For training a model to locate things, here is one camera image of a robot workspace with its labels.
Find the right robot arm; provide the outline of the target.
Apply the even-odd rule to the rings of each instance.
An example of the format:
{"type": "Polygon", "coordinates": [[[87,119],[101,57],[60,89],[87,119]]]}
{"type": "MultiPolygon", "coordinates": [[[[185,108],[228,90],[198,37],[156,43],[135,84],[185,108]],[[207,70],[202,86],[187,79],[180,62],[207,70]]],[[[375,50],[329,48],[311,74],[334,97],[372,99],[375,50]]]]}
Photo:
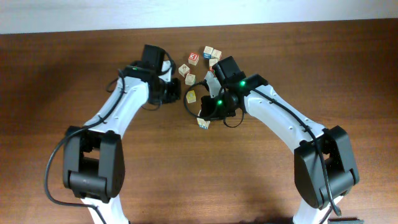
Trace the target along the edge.
{"type": "Polygon", "coordinates": [[[328,223],[341,213],[337,203],[359,182],[359,172],[348,133],[328,129],[297,111],[255,74],[219,80],[207,74],[201,99],[204,120],[234,116],[236,109],[257,118],[275,133],[294,155],[294,182],[302,201],[292,223],[328,223]]]}

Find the green N wooden block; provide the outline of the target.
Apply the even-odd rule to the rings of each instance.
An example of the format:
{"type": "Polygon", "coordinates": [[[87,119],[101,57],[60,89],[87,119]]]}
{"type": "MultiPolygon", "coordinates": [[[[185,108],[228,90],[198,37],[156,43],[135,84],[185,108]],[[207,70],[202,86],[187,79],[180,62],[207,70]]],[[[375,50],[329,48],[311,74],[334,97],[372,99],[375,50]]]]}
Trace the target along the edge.
{"type": "Polygon", "coordinates": [[[196,82],[196,76],[194,74],[188,73],[185,75],[185,84],[192,86],[196,82]]]}

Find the blue bordered wooden block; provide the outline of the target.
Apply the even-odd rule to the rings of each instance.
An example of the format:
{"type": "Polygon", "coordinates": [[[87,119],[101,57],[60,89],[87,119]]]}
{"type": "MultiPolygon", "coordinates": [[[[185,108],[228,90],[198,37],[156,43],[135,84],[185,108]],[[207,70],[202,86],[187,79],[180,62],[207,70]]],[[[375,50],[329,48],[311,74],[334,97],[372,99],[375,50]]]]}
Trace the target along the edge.
{"type": "Polygon", "coordinates": [[[203,118],[197,118],[197,123],[198,123],[199,127],[203,128],[203,129],[208,129],[211,121],[205,121],[203,118]]]}

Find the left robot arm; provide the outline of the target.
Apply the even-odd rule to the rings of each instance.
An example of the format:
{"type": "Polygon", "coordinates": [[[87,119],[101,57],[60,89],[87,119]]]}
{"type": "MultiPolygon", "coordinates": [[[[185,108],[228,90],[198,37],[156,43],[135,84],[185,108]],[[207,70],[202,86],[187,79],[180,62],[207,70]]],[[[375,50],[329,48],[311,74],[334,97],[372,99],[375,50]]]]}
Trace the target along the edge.
{"type": "Polygon", "coordinates": [[[128,223],[121,205],[125,163],[122,139],[146,103],[160,106],[179,99],[174,65],[128,65],[102,108],[82,127],[67,129],[63,148],[63,184],[86,207],[95,223],[128,223]]]}

